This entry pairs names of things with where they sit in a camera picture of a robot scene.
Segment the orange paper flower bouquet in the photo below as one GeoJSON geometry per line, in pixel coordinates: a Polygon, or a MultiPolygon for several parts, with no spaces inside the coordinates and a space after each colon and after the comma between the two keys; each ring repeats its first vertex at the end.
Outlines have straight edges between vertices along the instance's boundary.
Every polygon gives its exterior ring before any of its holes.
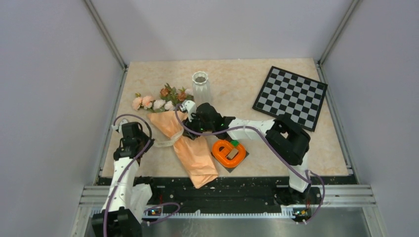
{"type": "MultiPolygon", "coordinates": [[[[185,100],[194,100],[192,89],[176,89],[167,83],[161,89],[159,99],[136,93],[131,106],[135,111],[140,109],[149,111],[147,117],[150,122],[170,139],[183,128],[175,116],[174,107],[185,100]]],[[[195,188],[199,189],[218,177],[218,171],[204,137],[192,140],[181,136],[173,145],[173,149],[195,188]]]]}

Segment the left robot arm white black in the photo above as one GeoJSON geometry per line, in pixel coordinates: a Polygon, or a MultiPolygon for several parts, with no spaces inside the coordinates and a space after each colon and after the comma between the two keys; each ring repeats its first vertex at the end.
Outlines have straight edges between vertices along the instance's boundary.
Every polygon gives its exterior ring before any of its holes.
{"type": "Polygon", "coordinates": [[[146,204],[158,199],[158,190],[149,184],[134,183],[142,155],[153,145],[138,122],[123,120],[117,129],[122,135],[113,154],[114,174],[101,211],[91,220],[97,237],[140,237],[146,204]]]}

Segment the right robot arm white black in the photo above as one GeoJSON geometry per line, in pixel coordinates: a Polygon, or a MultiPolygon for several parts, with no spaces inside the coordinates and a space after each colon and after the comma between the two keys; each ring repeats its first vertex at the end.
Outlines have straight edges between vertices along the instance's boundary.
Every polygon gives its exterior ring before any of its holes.
{"type": "Polygon", "coordinates": [[[175,106],[175,116],[184,128],[183,135],[192,140],[216,136],[227,141],[261,141],[287,167],[290,198],[304,203],[310,196],[311,180],[307,171],[310,136],[288,115],[269,120],[245,120],[222,116],[211,104],[197,105],[186,100],[175,106]]]}

